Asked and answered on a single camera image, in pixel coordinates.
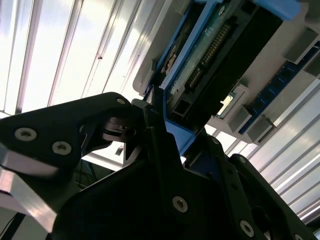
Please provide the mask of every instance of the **black cable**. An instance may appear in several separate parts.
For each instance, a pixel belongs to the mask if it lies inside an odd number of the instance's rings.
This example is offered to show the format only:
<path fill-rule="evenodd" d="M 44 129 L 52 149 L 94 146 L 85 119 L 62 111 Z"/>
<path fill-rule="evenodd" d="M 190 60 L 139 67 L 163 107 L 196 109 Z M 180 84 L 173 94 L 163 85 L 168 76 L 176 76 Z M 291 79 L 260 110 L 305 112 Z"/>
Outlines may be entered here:
<path fill-rule="evenodd" d="M 92 173 L 92 176 L 93 176 L 93 179 L 94 179 L 94 182 L 97 181 L 97 176 L 96 176 L 96 172 L 95 172 L 95 169 L 94 167 L 92 166 L 92 163 L 91 162 L 88 162 L 88 161 L 84 161 L 85 163 L 87 163 L 91 173 Z"/>
<path fill-rule="evenodd" d="M 7 230 L 4 232 L 1 240 L 12 240 L 22 221 L 25 219 L 25 216 L 25 214 L 19 212 L 15 214 Z"/>
<path fill-rule="evenodd" d="M 84 165 L 86 165 L 86 167 L 88 168 L 88 170 L 90 171 L 91 173 L 91 176 L 93 178 L 93 182 L 95 183 L 97 181 L 97 176 L 96 176 L 96 173 L 95 173 L 95 170 L 91 164 L 91 162 L 88 162 L 88 161 L 85 161 L 82 159 L 82 161 L 84 162 Z"/>
<path fill-rule="evenodd" d="M 80 186 L 81 186 L 81 175 L 82 175 L 82 159 L 80 160 L 80 176 L 79 176 L 79 188 L 80 188 Z"/>
<path fill-rule="evenodd" d="M 15 216 L 17 215 L 18 213 L 16 213 L 9 221 L 8 223 L 5 225 L 4 229 L 2 230 L 2 232 L 0 233 L 0 237 L 1 235 L 4 233 L 4 231 L 6 230 L 6 228 L 8 227 L 8 225 L 12 222 L 12 220 L 15 218 Z"/>

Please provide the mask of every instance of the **bolt head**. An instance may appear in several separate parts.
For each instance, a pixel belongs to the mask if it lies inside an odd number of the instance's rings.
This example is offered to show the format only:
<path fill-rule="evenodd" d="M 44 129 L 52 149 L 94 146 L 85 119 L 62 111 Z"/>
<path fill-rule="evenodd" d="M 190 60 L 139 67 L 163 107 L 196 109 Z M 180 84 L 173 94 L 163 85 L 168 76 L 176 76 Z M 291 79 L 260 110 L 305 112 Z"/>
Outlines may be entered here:
<path fill-rule="evenodd" d="M 219 16 L 221 16 L 226 10 L 226 6 L 223 6 L 219 11 Z"/>
<path fill-rule="evenodd" d="M 212 141 L 215 143 L 215 144 L 219 144 L 219 141 L 217 139 L 215 139 L 214 137 L 212 138 Z"/>
<path fill-rule="evenodd" d="M 123 100 L 123 99 L 121 99 L 121 98 L 118 98 L 117 100 L 116 100 L 118 103 L 120 103 L 120 104 L 125 104 L 126 102 Z"/>
<path fill-rule="evenodd" d="M 255 235 L 255 231 L 252 226 L 245 220 L 240 221 L 240 227 L 242 231 L 250 238 L 253 238 Z"/>
<path fill-rule="evenodd" d="M 71 145 L 65 141 L 56 141 L 52 144 L 52 151 L 58 155 L 66 156 L 71 153 L 71 150 Z"/>
<path fill-rule="evenodd" d="M 188 204 L 186 200 L 184 200 L 180 196 L 175 196 L 172 199 L 172 204 L 173 204 L 173 207 L 181 213 L 185 213 L 186 211 L 188 211 Z"/>
<path fill-rule="evenodd" d="M 240 157 L 239 157 L 239 160 L 240 160 L 240 162 L 242 162 L 243 164 L 246 163 L 246 159 L 245 159 L 243 156 L 240 156 Z"/>
<path fill-rule="evenodd" d="M 29 127 L 21 127 L 15 130 L 14 136 L 16 139 L 23 142 L 30 142 L 37 137 L 37 132 Z"/>
<path fill-rule="evenodd" d="M 295 234 L 294 235 L 295 240 L 304 240 L 300 235 Z"/>

